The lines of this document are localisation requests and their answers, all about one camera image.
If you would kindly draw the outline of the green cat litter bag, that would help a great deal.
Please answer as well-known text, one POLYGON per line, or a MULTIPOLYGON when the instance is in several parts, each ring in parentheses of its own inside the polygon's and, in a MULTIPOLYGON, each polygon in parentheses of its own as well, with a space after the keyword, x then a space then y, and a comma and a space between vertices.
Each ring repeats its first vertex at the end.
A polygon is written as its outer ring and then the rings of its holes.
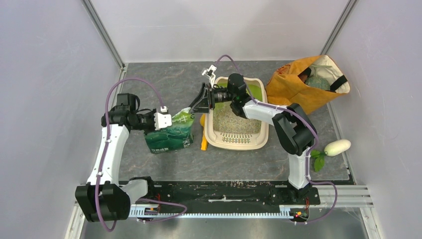
POLYGON ((172 116, 172 125, 155 132, 145 133, 144 139, 151 153, 187 148, 194 141, 192 125, 195 116, 190 113, 191 108, 183 108, 172 116))

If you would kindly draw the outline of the yellow plastic scoop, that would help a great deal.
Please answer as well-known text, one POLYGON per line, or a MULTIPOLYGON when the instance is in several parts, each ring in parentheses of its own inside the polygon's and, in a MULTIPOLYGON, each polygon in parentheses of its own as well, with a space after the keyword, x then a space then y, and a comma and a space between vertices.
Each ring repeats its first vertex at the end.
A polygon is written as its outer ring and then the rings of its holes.
POLYGON ((208 148, 208 141, 206 139, 205 136, 205 119, 206 119, 206 115, 203 114, 200 118, 200 125, 203 128, 203 136, 202 136, 202 142, 201 142, 201 150, 202 151, 206 151, 208 148))

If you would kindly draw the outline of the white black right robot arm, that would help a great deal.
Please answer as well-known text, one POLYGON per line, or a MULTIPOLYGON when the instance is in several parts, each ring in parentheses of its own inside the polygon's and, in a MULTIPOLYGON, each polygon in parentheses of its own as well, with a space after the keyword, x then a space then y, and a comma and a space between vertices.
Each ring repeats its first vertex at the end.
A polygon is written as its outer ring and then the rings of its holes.
POLYGON ((282 148, 288 153, 289 177, 287 197, 299 204, 307 198, 311 186, 310 155, 317 133, 310 119, 298 104, 278 106, 253 98, 241 74, 228 77, 226 87, 202 84, 190 103, 190 113, 208 114, 217 103, 230 102, 233 113, 244 119, 259 120, 272 125, 282 148))

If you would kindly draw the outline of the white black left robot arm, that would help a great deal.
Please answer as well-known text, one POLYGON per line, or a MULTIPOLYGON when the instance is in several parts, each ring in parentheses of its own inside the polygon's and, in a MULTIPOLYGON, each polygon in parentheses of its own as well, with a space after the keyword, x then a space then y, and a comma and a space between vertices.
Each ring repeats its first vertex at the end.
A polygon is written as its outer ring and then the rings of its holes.
POLYGON ((126 220, 137 200, 151 203, 156 190, 151 177, 133 177, 120 185, 118 174, 122 153, 133 130, 154 132, 156 110, 140 109, 134 94, 118 94, 117 104, 101 118, 102 139, 94 168, 85 185, 77 186, 75 197, 89 222, 126 220))

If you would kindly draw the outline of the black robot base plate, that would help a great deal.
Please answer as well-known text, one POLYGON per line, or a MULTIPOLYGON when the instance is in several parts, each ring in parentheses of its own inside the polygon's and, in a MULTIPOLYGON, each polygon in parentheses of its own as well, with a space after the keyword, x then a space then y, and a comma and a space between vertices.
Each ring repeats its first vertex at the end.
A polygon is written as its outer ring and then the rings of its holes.
POLYGON ((276 213, 281 205, 314 206, 321 203, 312 186, 302 198, 291 197, 287 181, 154 181, 147 199, 164 202, 161 213, 276 213))

